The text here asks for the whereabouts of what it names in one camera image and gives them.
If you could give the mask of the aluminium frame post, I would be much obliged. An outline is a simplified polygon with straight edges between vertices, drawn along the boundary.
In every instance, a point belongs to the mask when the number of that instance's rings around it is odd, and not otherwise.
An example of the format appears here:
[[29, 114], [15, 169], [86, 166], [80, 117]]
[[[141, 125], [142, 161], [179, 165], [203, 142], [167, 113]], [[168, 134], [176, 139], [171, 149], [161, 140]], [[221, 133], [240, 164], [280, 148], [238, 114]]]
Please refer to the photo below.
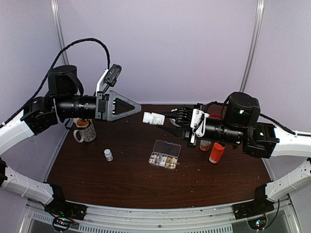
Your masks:
[[[54, 20], [54, 24], [56, 28], [58, 44], [59, 44], [60, 49], [63, 49], [66, 45], [65, 45], [65, 40], [64, 40], [63, 30], [62, 30], [58, 1], [51, 0], [51, 7], [52, 7], [52, 16], [53, 16], [53, 20]], [[64, 51], [60, 55], [60, 58], [62, 60], [62, 65], [67, 65], [67, 66], [69, 65], [69, 59], [68, 59], [68, 55], [66, 51]]]
[[252, 38], [250, 42], [250, 48], [249, 53], [243, 73], [242, 82], [240, 85], [240, 92], [245, 92], [247, 83], [250, 78], [252, 66], [255, 59], [255, 53], [258, 46], [260, 33], [262, 29], [263, 24], [263, 18], [264, 18], [264, 9], [265, 9], [265, 0], [258, 0], [257, 6], [256, 6], [256, 13], [255, 13], [255, 19], [254, 19], [254, 25], [253, 25], [253, 32], [252, 32]]

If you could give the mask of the amber bottle with grey cap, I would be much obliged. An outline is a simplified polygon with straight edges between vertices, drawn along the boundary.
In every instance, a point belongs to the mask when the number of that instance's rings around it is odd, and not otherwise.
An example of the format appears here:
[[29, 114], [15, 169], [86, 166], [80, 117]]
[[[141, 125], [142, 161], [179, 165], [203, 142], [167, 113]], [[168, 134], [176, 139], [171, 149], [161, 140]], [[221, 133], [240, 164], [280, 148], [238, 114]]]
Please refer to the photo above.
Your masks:
[[202, 150], [202, 151], [208, 151], [209, 148], [210, 148], [210, 144], [211, 144], [210, 141], [201, 140], [201, 141], [200, 141], [199, 148], [200, 148], [200, 150]]

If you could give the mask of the right aluminium frame post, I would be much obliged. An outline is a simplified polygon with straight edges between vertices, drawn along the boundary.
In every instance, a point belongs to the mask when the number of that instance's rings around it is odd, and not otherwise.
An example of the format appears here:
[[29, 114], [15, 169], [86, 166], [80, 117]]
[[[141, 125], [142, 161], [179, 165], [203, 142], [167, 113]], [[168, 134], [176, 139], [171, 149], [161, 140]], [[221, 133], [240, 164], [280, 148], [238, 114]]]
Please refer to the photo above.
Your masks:
[[253, 32], [252, 32], [252, 38], [250, 42], [250, 48], [249, 53], [243, 73], [242, 82], [240, 85], [240, 92], [245, 92], [247, 83], [250, 78], [252, 66], [255, 59], [255, 53], [258, 46], [260, 33], [262, 29], [263, 24], [263, 18], [264, 18], [264, 9], [265, 9], [265, 0], [258, 0], [257, 6], [256, 6], [256, 13], [255, 13], [255, 19], [254, 19], [254, 25], [253, 25]]

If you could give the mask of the left aluminium frame post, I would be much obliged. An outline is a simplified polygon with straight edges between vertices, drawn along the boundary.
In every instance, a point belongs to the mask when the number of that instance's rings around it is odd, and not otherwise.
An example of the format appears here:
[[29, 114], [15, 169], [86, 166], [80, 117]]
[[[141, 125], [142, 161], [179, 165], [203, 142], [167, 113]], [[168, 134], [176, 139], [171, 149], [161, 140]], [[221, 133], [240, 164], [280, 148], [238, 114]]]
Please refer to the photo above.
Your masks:
[[[54, 24], [56, 28], [58, 44], [59, 44], [60, 49], [63, 49], [66, 45], [65, 45], [65, 40], [64, 40], [63, 30], [62, 30], [58, 1], [51, 0], [51, 7], [52, 7], [52, 16], [53, 16], [53, 20], [54, 20]], [[64, 51], [60, 55], [60, 58], [62, 60], [62, 65], [67, 65], [67, 66], [69, 65], [69, 59], [68, 59], [68, 55], [66, 51]]]

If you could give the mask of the small white pill bottle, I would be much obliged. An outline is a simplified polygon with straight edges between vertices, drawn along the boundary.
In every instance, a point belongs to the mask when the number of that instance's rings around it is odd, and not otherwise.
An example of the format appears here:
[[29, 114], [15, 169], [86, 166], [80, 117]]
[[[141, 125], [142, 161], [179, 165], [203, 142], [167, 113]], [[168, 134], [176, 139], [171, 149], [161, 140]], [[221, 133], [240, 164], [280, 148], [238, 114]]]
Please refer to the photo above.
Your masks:
[[110, 149], [105, 149], [104, 150], [104, 156], [106, 158], [107, 161], [112, 161], [113, 160], [113, 155]]

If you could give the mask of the orange pill bottle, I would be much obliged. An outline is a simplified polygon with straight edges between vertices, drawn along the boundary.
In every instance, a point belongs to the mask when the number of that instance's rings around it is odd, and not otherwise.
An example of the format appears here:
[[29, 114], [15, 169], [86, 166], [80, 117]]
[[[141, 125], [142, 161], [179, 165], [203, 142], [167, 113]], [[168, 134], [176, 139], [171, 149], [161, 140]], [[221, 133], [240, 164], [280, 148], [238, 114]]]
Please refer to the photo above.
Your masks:
[[213, 164], [219, 163], [223, 153], [225, 151], [225, 146], [215, 142], [213, 144], [210, 156], [209, 156], [209, 161]]

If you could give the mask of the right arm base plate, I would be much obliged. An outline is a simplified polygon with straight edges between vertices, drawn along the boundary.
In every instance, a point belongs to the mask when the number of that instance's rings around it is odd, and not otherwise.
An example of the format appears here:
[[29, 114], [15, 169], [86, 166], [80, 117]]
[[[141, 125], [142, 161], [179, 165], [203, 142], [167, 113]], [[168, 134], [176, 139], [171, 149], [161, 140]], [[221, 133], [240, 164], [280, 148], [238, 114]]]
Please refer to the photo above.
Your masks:
[[248, 227], [254, 231], [262, 231], [268, 226], [267, 212], [274, 210], [270, 201], [247, 201], [232, 205], [235, 219], [246, 218]]

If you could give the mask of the floral mug with orange liquid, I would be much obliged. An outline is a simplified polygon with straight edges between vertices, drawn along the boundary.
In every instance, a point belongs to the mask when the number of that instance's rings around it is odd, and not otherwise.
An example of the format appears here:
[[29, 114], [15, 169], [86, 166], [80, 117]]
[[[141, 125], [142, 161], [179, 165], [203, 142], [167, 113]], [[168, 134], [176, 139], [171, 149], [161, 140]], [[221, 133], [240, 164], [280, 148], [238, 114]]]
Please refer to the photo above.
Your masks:
[[75, 118], [73, 122], [76, 127], [73, 131], [73, 137], [78, 143], [92, 142], [96, 139], [97, 133], [91, 119], [82, 121], [80, 118]]

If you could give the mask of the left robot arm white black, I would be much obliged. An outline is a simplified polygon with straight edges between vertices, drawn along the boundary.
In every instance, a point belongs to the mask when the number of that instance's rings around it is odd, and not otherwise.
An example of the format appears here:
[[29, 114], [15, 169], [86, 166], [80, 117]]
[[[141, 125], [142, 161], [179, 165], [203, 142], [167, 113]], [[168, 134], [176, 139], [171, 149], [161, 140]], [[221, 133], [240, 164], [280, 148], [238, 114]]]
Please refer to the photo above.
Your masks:
[[[21, 141], [38, 135], [58, 122], [71, 118], [113, 122], [139, 113], [141, 105], [114, 91], [121, 66], [114, 64], [104, 71], [93, 96], [84, 95], [77, 67], [63, 65], [48, 71], [48, 92], [27, 103], [0, 129], [0, 152], [4, 153]], [[66, 215], [71, 207], [61, 187], [37, 182], [0, 162], [0, 187], [41, 202], [47, 210]]]

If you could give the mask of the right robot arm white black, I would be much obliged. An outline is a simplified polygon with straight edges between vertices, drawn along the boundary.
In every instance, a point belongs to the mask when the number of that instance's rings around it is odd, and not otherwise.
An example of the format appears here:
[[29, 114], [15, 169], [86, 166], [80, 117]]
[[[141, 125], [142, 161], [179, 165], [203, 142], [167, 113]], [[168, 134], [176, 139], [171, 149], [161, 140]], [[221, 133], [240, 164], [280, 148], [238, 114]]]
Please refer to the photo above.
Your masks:
[[152, 114], [151, 123], [188, 141], [195, 138], [222, 146], [241, 146], [244, 154], [256, 158], [305, 157], [306, 160], [292, 172], [256, 188], [249, 210], [257, 215], [268, 204], [311, 181], [311, 134], [292, 131], [275, 120], [258, 122], [259, 117], [266, 116], [261, 114], [256, 98], [233, 92], [223, 103], [220, 118], [210, 117], [198, 104], [193, 108], [181, 106], [172, 112]]

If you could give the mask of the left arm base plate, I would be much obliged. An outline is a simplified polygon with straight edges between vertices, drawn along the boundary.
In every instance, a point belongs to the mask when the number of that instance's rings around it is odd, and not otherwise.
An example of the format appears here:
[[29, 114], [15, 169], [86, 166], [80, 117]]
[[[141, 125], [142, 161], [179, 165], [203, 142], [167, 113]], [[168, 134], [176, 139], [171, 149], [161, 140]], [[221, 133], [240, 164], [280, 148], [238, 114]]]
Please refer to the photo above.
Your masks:
[[87, 206], [68, 201], [55, 201], [50, 204], [41, 204], [45, 212], [52, 216], [52, 227], [57, 232], [63, 233], [70, 228], [77, 228], [78, 221], [85, 218]]

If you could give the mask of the front aluminium rail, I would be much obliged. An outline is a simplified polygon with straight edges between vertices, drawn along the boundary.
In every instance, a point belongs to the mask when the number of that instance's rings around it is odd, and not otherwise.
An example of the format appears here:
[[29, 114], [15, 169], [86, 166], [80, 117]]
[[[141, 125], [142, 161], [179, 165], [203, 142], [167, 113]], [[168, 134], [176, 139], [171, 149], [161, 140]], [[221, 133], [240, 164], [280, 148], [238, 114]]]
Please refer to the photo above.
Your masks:
[[76, 220], [69, 233], [253, 233], [251, 224], [267, 219], [264, 233], [300, 233], [289, 196], [275, 210], [237, 219], [233, 204], [175, 209], [134, 209], [87, 204], [85, 218]]

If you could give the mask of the clear plastic pill organizer box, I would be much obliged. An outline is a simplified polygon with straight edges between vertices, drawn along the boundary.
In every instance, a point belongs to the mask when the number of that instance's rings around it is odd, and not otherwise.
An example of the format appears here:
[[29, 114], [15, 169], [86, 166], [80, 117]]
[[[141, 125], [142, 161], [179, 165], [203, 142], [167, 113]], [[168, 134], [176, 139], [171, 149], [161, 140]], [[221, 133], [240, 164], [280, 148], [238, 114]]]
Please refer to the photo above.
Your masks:
[[180, 151], [181, 145], [179, 144], [156, 140], [148, 162], [154, 166], [175, 170]]

